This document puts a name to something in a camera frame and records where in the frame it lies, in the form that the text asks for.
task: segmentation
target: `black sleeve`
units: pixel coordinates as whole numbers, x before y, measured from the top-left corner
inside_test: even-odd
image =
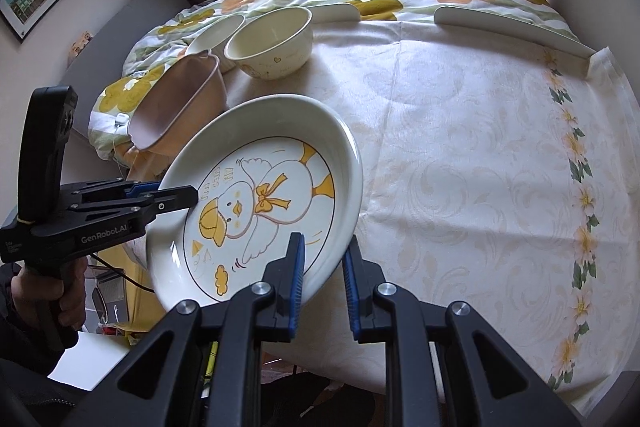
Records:
[[[15,263],[0,266],[0,359],[46,376],[56,367],[62,353],[51,351],[44,334],[30,328],[15,311],[11,279],[19,271],[20,266]]]

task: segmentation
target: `gray headboard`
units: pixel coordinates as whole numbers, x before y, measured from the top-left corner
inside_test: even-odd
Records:
[[[87,136],[89,116],[102,90],[122,76],[133,45],[185,8],[187,0],[131,0],[107,22],[66,70],[60,84],[78,94],[74,129]]]

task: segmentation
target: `white tablecloth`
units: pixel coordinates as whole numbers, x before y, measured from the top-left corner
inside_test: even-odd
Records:
[[[588,413],[638,339],[639,109],[609,51],[423,23],[314,33],[289,78],[225,75],[229,105],[296,92],[333,107],[364,162],[363,256],[421,300],[468,301]],[[353,341],[341,270],[296,340],[266,349],[384,388],[384,347]]]

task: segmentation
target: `screw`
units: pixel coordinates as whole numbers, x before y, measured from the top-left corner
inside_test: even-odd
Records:
[[[393,295],[396,291],[398,291],[398,288],[396,288],[395,284],[391,284],[390,282],[383,282],[378,285],[378,293],[382,295]]]
[[[271,285],[268,282],[260,281],[251,286],[251,291],[256,295],[267,295],[271,291]]]
[[[198,306],[198,303],[196,301],[192,301],[191,299],[185,299],[184,301],[180,301],[175,305],[175,310],[180,315],[190,315],[194,311],[196,311],[197,306]]]
[[[468,315],[471,311],[471,306],[469,306],[465,301],[455,301],[451,305],[451,311],[453,311],[456,315]]]

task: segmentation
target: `duck illustration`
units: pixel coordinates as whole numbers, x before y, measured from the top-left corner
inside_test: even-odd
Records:
[[[242,264],[265,252],[280,225],[302,219],[313,198],[322,195],[335,199],[330,173],[314,186],[306,163],[315,154],[316,150],[303,142],[299,160],[284,160],[273,166],[262,158],[239,160],[251,183],[236,182],[204,206],[198,222],[202,237],[222,247],[226,238],[237,239],[250,233]]]

